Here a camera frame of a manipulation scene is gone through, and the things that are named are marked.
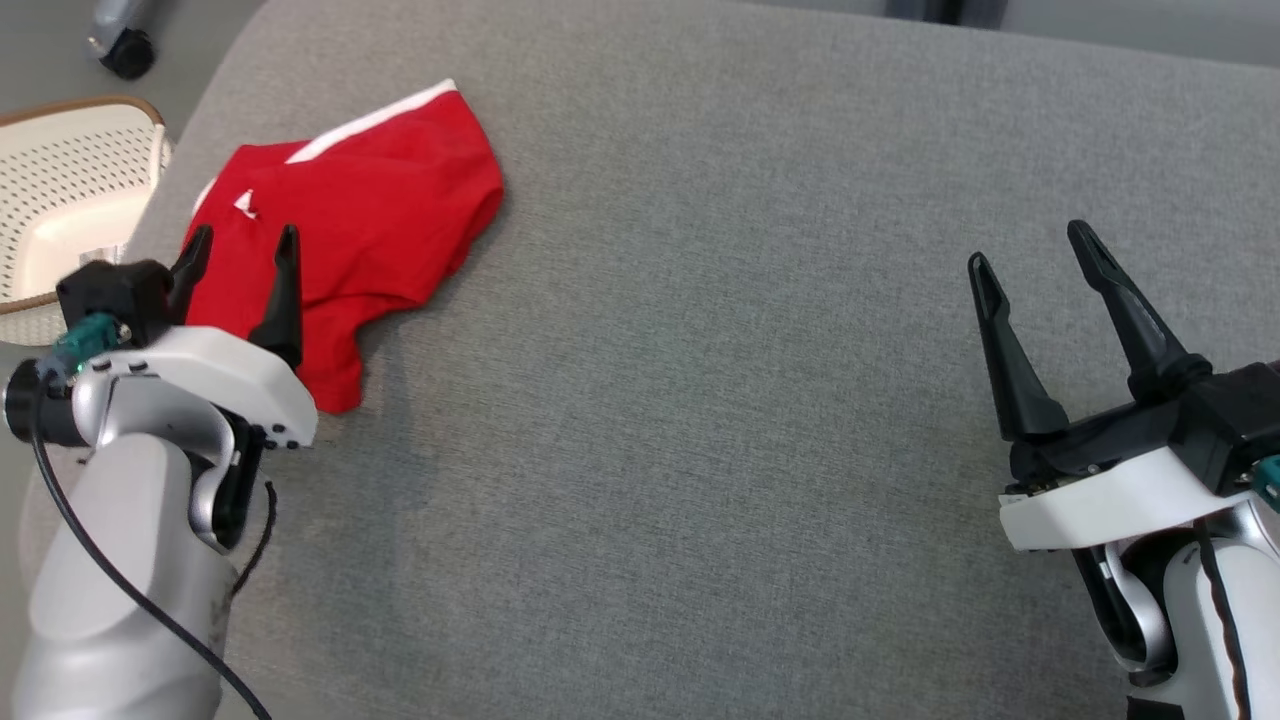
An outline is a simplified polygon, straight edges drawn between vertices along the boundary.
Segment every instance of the chair caster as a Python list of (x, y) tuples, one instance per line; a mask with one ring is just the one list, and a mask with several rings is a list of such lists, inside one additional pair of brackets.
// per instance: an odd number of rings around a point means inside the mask
[(156, 51), (147, 33), (124, 28), (120, 37), (115, 38), (111, 51), (99, 61), (123, 79), (138, 79), (155, 64)]

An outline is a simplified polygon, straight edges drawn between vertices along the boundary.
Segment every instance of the gray couch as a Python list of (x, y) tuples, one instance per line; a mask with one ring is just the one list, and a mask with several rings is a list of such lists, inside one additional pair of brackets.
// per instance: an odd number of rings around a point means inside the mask
[(1280, 65), (1274, 0), (1006, 0), (1000, 28), (1190, 58)]
[(134, 254), (175, 256), (238, 145), (444, 77), (508, 196), (362, 334), (365, 405), (265, 466), (228, 655), (279, 716), (1124, 715), (1070, 557), (1002, 537), (964, 264), (1075, 418), (1126, 368), (1071, 218), (1189, 348), (1274, 357), (1276, 70), (699, 0), (271, 0)]

